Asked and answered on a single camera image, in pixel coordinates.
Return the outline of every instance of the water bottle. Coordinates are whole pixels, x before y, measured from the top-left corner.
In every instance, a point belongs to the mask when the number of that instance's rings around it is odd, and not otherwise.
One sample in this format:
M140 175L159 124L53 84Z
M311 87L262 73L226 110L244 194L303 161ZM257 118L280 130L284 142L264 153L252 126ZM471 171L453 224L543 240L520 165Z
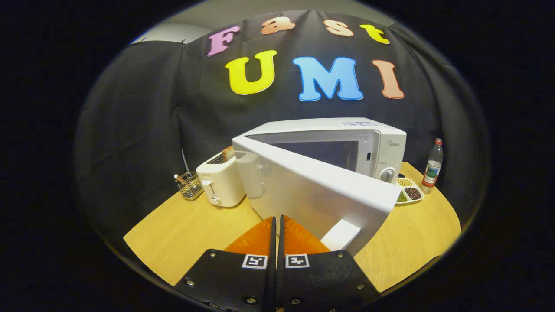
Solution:
M436 184L437 176L440 173L441 164L443 163L443 140L436 138L436 142L430 152L430 157L428 158L428 166L426 166L426 171L424 172L424 178L422 179L422 192L424 194L429 194Z

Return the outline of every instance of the microwave door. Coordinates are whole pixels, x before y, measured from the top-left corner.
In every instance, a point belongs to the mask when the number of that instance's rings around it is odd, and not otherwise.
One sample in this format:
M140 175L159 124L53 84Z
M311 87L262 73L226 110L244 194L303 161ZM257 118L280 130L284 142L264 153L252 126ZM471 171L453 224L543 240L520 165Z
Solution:
M361 229L346 248L352 255L378 231L401 192L396 185L247 137L234 138L233 147L249 202L263 219L288 215L318 239L347 221Z

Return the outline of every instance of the white toaster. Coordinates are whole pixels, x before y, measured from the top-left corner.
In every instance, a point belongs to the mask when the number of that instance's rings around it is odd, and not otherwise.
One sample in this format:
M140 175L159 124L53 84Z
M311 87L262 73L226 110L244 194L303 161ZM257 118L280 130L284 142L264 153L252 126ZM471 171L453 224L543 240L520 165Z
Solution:
M196 173L212 205L233 207L245 196L235 156L224 162L222 153L197 167Z

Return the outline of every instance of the wooden table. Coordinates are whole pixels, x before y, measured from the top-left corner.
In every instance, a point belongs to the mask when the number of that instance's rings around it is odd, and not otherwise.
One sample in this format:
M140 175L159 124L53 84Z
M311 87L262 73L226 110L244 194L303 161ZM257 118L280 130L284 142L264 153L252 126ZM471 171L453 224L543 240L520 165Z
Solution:
M401 173L415 183L422 180L408 163L402 163ZM153 272L175 285L204 251L225 249L260 221L247 197L233 208L223 208L211 205L204 194L190 202L177 192L124 240ZM443 254L460 233L453 207L434 188L419 202L396 205L354 258L376 289L384 291Z

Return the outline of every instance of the toaster knob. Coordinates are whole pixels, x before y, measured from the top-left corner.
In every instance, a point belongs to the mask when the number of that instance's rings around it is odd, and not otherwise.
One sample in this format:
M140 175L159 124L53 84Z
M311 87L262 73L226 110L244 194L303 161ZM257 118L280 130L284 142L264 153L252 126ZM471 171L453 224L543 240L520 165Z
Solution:
M382 172L380 180L390 183L391 180L393 180L394 174L395 174L395 171L393 169L386 169Z
M218 197L216 197L216 196L212 197L212 198L210 199L210 201L211 201L213 204L215 204L215 205L221 204L221 200L220 200Z

